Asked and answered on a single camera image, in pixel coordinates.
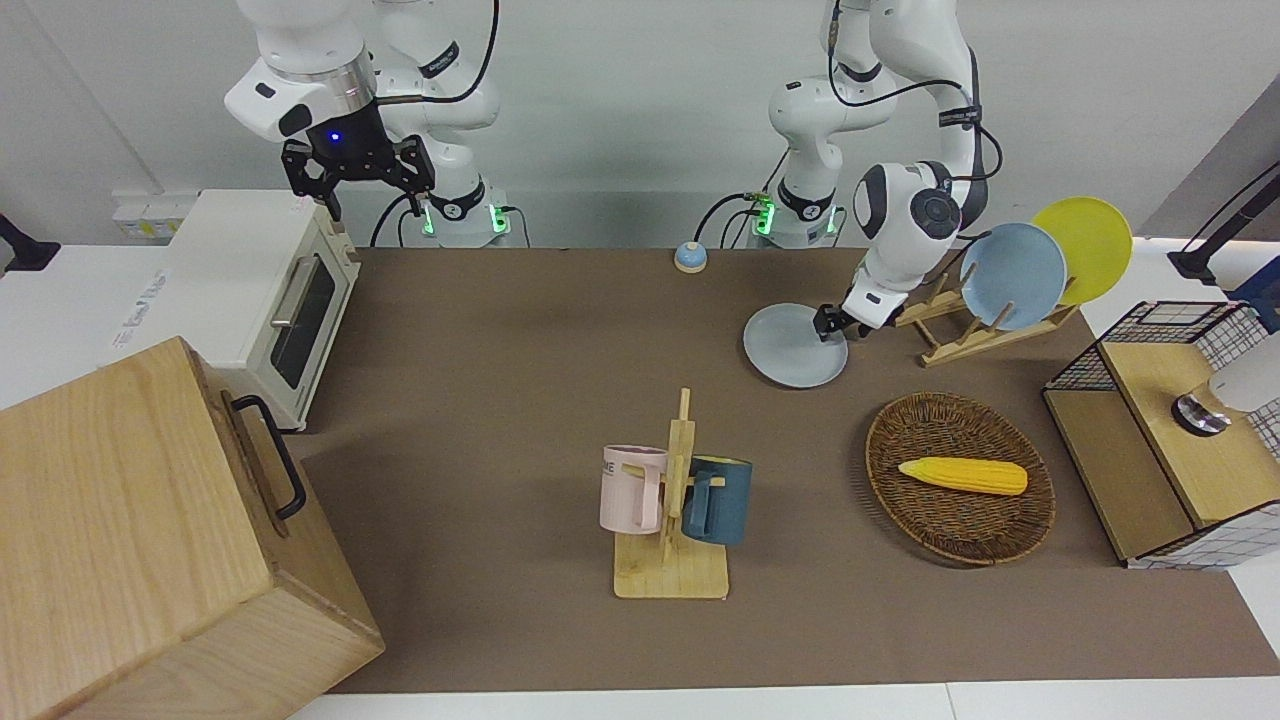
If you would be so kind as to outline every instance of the oven window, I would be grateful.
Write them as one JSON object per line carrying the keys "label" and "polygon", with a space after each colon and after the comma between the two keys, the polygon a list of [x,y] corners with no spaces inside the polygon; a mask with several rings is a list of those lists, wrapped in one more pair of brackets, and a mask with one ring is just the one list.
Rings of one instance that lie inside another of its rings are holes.
{"label": "oven window", "polygon": [[334,290],[337,286],[333,282],[333,275],[321,261],[311,279],[311,287],[307,288],[307,295],[302,300],[297,323],[292,328],[282,329],[279,337],[275,338],[275,347],[271,348],[271,365],[293,389],[298,389],[298,383],[302,382],[302,372],[306,370],[307,360],[311,359],[311,348],[315,347],[316,340],[320,337],[320,325],[324,324],[324,316],[329,313]]}

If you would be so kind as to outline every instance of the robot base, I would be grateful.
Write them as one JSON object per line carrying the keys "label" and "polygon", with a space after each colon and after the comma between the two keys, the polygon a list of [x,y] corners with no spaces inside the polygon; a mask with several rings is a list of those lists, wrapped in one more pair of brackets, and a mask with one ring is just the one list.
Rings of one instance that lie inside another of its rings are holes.
{"label": "robot base", "polygon": [[416,232],[404,233],[404,247],[506,247],[511,224],[499,208],[507,193],[490,188],[486,196],[461,220],[445,218],[434,205],[426,204],[429,222]]}
{"label": "robot base", "polygon": [[760,233],[759,225],[751,225],[748,247],[780,247],[782,250],[805,250],[809,247],[831,247],[835,243],[837,227],[836,213],[841,208],[832,206],[826,215],[812,223],[797,218],[783,218],[778,211],[769,227],[768,234]]}

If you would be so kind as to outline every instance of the black metal handle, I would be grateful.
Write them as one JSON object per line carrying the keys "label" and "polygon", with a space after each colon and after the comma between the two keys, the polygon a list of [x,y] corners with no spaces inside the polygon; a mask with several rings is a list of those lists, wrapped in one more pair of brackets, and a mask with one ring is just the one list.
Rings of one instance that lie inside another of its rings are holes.
{"label": "black metal handle", "polygon": [[293,500],[284,503],[283,507],[275,511],[275,516],[280,520],[288,520],[289,518],[298,514],[302,506],[307,503],[307,488],[302,484],[302,477],[298,475],[298,469],[293,466],[293,457],[289,456],[289,448],[284,446],[284,436],[280,434],[280,428],[275,425],[275,418],[271,416],[271,410],[266,406],[266,401],[256,395],[246,395],[244,397],[237,397],[230,402],[232,410],[239,413],[250,407],[257,407],[259,413],[262,414],[262,419],[266,420],[266,432],[271,433],[271,442],[275,443],[275,451],[280,455],[280,462],[284,464],[284,471],[289,475],[289,484],[293,486]]}

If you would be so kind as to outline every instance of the black stand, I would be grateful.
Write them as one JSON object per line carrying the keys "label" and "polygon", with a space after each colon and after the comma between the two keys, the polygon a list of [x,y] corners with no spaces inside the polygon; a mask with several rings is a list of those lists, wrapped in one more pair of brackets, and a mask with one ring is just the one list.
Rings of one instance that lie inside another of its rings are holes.
{"label": "black stand", "polygon": [[1280,197],[1280,176],[1271,178],[1271,182],[1231,215],[1231,219],[1213,231],[1213,234],[1208,236],[1203,245],[1190,252],[1170,252],[1169,260],[1174,264],[1178,274],[1204,284],[1217,284],[1217,278],[1208,269],[1210,258],[1248,227],[1277,197]]}
{"label": "black stand", "polygon": [[44,270],[63,247],[56,242],[42,242],[31,237],[4,215],[0,215],[0,237],[13,247],[13,260],[5,266],[5,272]]}

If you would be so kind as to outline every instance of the woven tray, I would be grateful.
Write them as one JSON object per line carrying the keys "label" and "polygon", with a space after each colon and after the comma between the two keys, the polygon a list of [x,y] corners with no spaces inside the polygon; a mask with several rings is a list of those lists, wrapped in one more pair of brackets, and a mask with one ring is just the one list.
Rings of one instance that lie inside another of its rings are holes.
{"label": "woven tray", "polygon": [[[1009,497],[940,488],[897,470],[924,456],[1016,462],[1027,469],[1027,492]],[[959,395],[919,392],[884,406],[867,436],[867,473],[899,528],[959,562],[1018,560],[1053,524],[1053,486],[1036,447],[998,413]]]}

